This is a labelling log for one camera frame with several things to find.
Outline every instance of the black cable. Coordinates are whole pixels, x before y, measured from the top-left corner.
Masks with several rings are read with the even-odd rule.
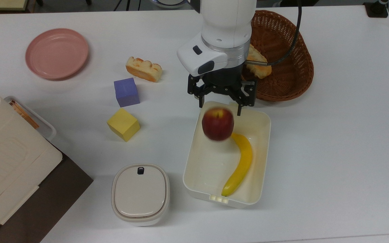
[[[121,3],[121,1],[122,1],[122,0],[119,0],[119,1],[118,1],[118,4],[116,5],[114,11],[116,11],[116,9],[118,8],[118,6],[119,6],[119,4]]]
[[[285,60],[286,57],[289,56],[289,54],[292,52],[293,48],[295,47],[296,40],[298,39],[298,34],[300,32],[301,12],[302,12],[301,0],[296,0],[296,2],[298,3],[298,20],[296,22],[295,36],[293,37],[292,44],[290,45],[289,51],[287,51],[287,53],[282,58],[280,58],[279,60],[268,63],[267,66],[276,65],[277,63],[280,63],[283,60]]]

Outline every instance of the white lid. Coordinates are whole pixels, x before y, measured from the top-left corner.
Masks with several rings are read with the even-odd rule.
[[[119,213],[127,217],[147,217],[163,207],[166,197],[165,177],[152,166],[130,167],[117,178],[114,193]]]

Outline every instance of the yellow cube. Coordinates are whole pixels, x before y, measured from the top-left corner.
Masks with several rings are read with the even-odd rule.
[[[140,129],[137,119],[122,108],[108,120],[108,126],[126,142]]]

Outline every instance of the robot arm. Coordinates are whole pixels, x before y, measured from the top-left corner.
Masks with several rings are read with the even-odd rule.
[[[202,14],[202,29],[181,46],[177,56],[190,73],[188,93],[199,98],[209,92],[229,95],[242,106],[253,106],[256,83],[241,80],[242,65],[247,58],[252,35],[251,20],[256,0],[188,0]],[[197,87],[202,79],[204,85]]]

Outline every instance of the block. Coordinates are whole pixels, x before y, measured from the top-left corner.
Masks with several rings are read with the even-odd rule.
[[[140,129],[137,119],[123,108],[110,117],[108,126],[126,142]]]
[[[114,81],[115,96],[119,107],[139,104],[139,94],[133,78]]]

